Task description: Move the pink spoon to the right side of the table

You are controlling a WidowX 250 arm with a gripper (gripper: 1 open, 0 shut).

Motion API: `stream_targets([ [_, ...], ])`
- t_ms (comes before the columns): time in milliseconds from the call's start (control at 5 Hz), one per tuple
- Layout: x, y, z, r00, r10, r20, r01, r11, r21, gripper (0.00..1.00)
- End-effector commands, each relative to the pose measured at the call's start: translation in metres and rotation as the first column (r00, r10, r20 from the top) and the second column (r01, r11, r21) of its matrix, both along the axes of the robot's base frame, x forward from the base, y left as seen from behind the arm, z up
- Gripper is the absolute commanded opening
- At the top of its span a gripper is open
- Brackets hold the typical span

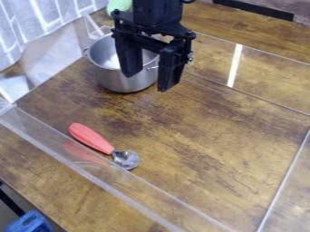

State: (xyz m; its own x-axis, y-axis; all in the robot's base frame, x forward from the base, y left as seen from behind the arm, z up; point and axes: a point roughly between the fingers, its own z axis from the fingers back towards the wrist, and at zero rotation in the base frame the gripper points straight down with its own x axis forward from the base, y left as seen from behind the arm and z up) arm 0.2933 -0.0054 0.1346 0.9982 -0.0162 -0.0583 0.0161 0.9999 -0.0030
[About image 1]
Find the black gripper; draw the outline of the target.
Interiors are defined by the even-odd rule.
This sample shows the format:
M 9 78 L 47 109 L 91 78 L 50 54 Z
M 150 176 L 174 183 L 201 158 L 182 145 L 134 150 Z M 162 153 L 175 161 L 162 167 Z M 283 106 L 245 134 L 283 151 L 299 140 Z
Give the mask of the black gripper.
M 142 49 L 160 53 L 158 91 L 179 84 L 186 63 L 193 61 L 197 34 L 180 21 L 183 5 L 195 0 L 134 0 L 134 11 L 111 12 L 116 54 L 127 78 L 143 69 Z

